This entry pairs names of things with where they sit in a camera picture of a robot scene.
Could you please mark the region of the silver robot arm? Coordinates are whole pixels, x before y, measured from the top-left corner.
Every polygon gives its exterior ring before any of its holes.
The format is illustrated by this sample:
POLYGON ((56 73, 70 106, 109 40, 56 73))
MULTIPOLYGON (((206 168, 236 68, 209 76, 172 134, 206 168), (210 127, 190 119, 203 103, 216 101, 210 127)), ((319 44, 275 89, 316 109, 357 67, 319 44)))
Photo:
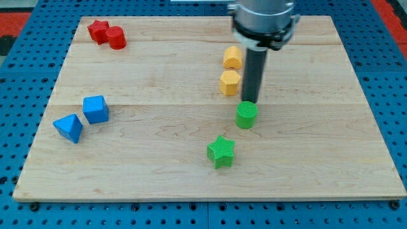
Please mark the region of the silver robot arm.
POLYGON ((268 50, 292 38, 300 15, 294 0, 238 0, 228 4, 233 35, 246 47, 241 100, 257 103, 268 50))

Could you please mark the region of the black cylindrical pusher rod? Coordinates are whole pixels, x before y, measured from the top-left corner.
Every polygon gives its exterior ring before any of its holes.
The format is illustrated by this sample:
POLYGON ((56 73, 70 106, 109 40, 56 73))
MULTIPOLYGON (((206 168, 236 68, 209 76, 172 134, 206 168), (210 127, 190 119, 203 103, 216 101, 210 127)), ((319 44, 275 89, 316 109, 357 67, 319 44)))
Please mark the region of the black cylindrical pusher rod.
POLYGON ((246 50, 241 99, 257 103, 267 51, 246 50))

